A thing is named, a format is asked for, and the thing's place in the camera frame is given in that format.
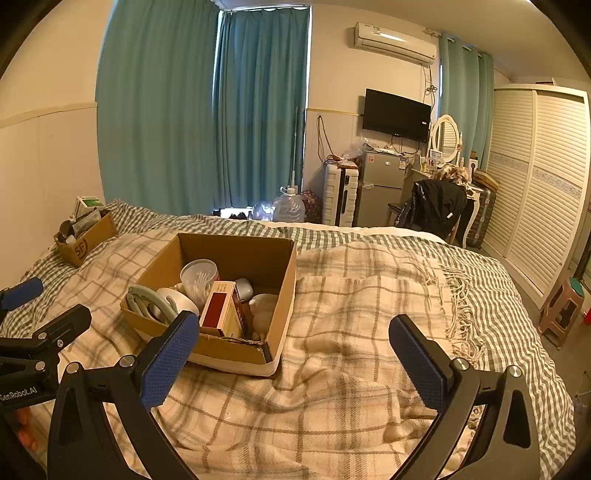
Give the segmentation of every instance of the ceiling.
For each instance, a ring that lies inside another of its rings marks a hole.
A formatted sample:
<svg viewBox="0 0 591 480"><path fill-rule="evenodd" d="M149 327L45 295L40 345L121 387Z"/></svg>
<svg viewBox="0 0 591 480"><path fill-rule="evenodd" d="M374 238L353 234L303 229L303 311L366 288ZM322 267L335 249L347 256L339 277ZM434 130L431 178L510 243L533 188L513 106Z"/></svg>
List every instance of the ceiling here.
<svg viewBox="0 0 591 480"><path fill-rule="evenodd" d="M217 0L216 3L222 8L233 9L276 5L278 2ZM370 10L457 35L465 43L493 55L514 77L590 81L554 24L528 0L311 0L311 3Z"/></svg>

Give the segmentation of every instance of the plastic cup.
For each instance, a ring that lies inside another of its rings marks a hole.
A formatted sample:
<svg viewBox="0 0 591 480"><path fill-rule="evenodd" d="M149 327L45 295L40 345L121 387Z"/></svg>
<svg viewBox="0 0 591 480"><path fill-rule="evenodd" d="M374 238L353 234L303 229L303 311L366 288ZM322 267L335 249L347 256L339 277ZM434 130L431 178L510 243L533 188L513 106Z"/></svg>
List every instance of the plastic cup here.
<svg viewBox="0 0 591 480"><path fill-rule="evenodd" d="M211 260L193 260L181 270L181 283L193 303L202 312L213 282L219 278L217 265Z"/></svg>

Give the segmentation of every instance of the hand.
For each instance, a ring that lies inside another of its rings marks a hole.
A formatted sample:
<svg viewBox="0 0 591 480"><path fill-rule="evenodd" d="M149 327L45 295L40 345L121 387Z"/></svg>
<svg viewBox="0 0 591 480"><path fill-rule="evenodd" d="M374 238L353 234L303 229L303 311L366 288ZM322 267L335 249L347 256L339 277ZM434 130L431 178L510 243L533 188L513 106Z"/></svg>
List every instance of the hand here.
<svg viewBox="0 0 591 480"><path fill-rule="evenodd" d="M17 410L17 420L21 424L18 430L17 437L23 446L29 447L33 452L37 450L37 440L33 433L33 427L30 423L31 420L31 409L20 408Z"/></svg>

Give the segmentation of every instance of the bottle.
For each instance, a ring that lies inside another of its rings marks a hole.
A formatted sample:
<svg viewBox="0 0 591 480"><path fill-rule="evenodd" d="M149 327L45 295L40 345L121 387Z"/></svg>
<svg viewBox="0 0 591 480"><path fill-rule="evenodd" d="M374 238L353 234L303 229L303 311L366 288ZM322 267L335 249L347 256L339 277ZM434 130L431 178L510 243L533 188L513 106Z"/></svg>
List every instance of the bottle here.
<svg viewBox="0 0 591 480"><path fill-rule="evenodd" d="M306 208L300 196L296 194L296 187L289 186L286 189L281 187L281 191L283 195L273 203L275 207L273 221L302 223L306 215Z"/></svg>

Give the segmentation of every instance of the louvered door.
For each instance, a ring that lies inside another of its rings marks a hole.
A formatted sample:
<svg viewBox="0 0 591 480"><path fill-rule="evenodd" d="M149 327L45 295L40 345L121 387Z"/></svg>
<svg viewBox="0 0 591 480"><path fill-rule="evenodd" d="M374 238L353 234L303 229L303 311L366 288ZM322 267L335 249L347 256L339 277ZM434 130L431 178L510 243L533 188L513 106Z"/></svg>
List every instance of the louvered door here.
<svg viewBox="0 0 591 480"><path fill-rule="evenodd" d="M441 146L441 152L443 158L448 158L454 151L457 151L458 138L451 125L442 124L443 127L443 145Z"/></svg>
<svg viewBox="0 0 591 480"><path fill-rule="evenodd" d="M582 98L536 97L534 164L507 259L545 295L566 261L587 183L587 119Z"/></svg>
<svg viewBox="0 0 591 480"><path fill-rule="evenodd" d="M484 248L541 307L570 261L589 196L585 92L495 90L488 173L501 186Z"/></svg>
<svg viewBox="0 0 591 480"><path fill-rule="evenodd" d="M500 187L485 240L501 255L506 254L525 190L531 158L533 98L531 90L495 92L486 171Z"/></svg>

